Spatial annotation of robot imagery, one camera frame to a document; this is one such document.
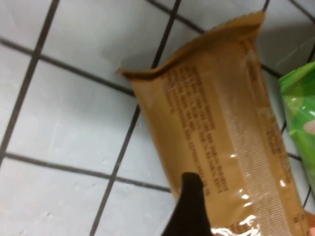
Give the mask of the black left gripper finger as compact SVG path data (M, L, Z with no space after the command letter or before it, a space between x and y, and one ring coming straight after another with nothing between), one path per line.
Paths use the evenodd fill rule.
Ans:
M182 174L181 192L163 236L211 236L203 183L197 173Z

